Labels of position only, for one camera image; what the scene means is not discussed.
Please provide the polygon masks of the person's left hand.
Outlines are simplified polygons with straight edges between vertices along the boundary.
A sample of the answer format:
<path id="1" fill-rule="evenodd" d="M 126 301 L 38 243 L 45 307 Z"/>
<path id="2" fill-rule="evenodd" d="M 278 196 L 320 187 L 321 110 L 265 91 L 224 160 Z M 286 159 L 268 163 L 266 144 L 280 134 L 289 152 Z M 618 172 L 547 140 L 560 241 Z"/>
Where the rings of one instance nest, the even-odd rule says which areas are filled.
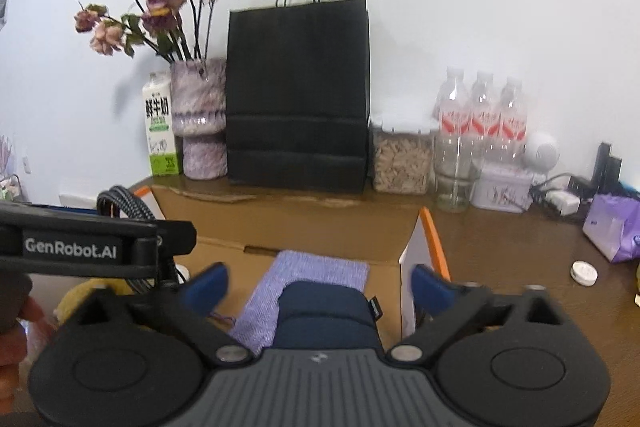
<path id="1" fill-rule="evenodd" d="M 55 333 L 55 327 L 50 323 L 39 303 L 28 297 L 22 306 L 18 317 L 35 325 L 36 332 L 46 341 Z M 13 411 L 14 393 L 20 383 L 20 364 L 27 355 L 27 336 L 23 326 L 15 322 L 12 329 L 1 335 L 1 414 Z"/>

